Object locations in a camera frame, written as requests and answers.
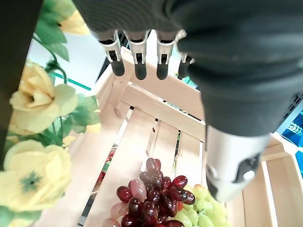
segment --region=red grape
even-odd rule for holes
[[[130,214],[126,214],[121,221],[122,227],[137,227],[139,223],[139,219]]]
[[[183,203],[182,202],[178,201],[177,206],[178,206],[178,211],[183,209]]]
[[[188,191],[188,190],[186,190],[186,192],[187,192],[188,197],[187,197],[187,200],[186,200],[184,203],[187,204],[187,205],[192,205],[192,204],[194,204],[194,203],[195,203],[195,200],[196,200],[194,194],[191,193],[191,192]]]
[[[153,175],[151,177],[151,184],[153,185],[155,190],[162,189],[162,178],[159,175]]]
[[[185,185],[187,184],[187,178],[186,176],[180,175],[177,176],[173,181],[172,181],[172,186],[176,186],[178,188],[184,188]]]
[[[178,220],[170,220],[165,223],[166,227],[184,227],[183,223]]]
[[[131,198],[128,201],[128,212],[129,214],[135,216],[135,217],[140,217],[141,212],[142,212],[142,208],[143,208],[143,204],[140,202],[140,200],[136,197]]]
[[[154,160],[156,162],[157,171],[160,171],[161,170],[161,162],[160,162],[160,160],[157,159],[157,158],[155,158]]]
[[[160,199],[161,192],[156,190],[151,190],[150,193],[147,196],[147,200],[150,202],[158,202]]]
[[[153,202],[146,201],[142,210],[144,224],[153,226],[158,220],[158,211]]]
[[[168,215],[166,213],[160,212],[158,214],[158,223],[165,223],[169,219]]]
[[[148,195],[151,190],[153,190],[153,186],[151,183],[144,183],[145,189],[146,189],[146,194]]]
[[[125,203],[128,203],[130,198],[133,196],[132,191],[128,187],[125,187],[125,186],[118,187],[116,194],[119,197],[119,199]]]
[[[171,185],[171,179],[168,176],[163,177],[162,187],[164,189],[169,189]]]
[[[164,199],[162,197],[161,203],[170,217],[174,217],[177,214],[177,201],[172,200],[169,196],[165,196]]]
[[[169,189],[169,195],[173,200],[185,202],[188,198],[187,192],[183,188],[172,186]]]
[[[141,172],[139,177],[144,183],[149,183],[151,181],[151,176],[148,172]]]
[[[146,169],[149,173],[154,173],[157,171],[157,164],[153,158],[149,158],[146,160]]]
[[[163,172],[162,171],[157,171],[156,174],[158,174],[163,179]]]

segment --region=wooden crate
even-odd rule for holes
[[[91,207],[85,227],[100,227],[109,217],[110,207],[118,202],[116,189],[138,176],[146,152],[159,158],[164,175],[172,176],[176,140],[180,141],[175,175],[186,175],[190,185],[206,186],[205,123],[200,92],[168,76],[156,77],[156,68],[147,63],[147,78],[134,75],[133,58],[122,50],[125,74],[116,77],[111,68],[93,89],[96,94],[102,129],[85,133],[70,148],[72,182],[65,196],[52,209],[43,212],[35,227],[76,227],[91,195],[124,119],[128,125],[112,163]],[[167,103],[191,113],[199,121]],[[303,183],[294,154],[297,147],[273,134],[262,157],[254,181],[233,201],[226,204],[234,227],[302,227]]]

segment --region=robotic arm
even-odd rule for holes
[[[165,79],[179,30],[179,71],[201,89],[207,126],[207,185],[218,201],[253,178],[283,111],[303,88],[301,0],[74,0],[124,73],[115,30],[130,41],[138,79],[146,77],[147,31],[158,36],[157,77]]]

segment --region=artificial flower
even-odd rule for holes
[[[92,124],[92,125],[87,125],[86,126],[87,131],[92,132],[92,133],[98,133],[101,129],[101,124]]]
[[[11,147],[0,172],[0,206],[11,211],[53,207],[71,181],[71,158],[62,147],[35,140]]]
[[[60,21],[60,29],[67,33],[76,35],[88,35],[90,34],[88,27],[86,26],[80,12],[76,10],[66,20]]]
[[[74,88],[52,84],[39,65],[26,64],[18,91],[9,101],[13,107],[9,130],[20,135],[42,132],[58,117],[72,112],[78,103]]]

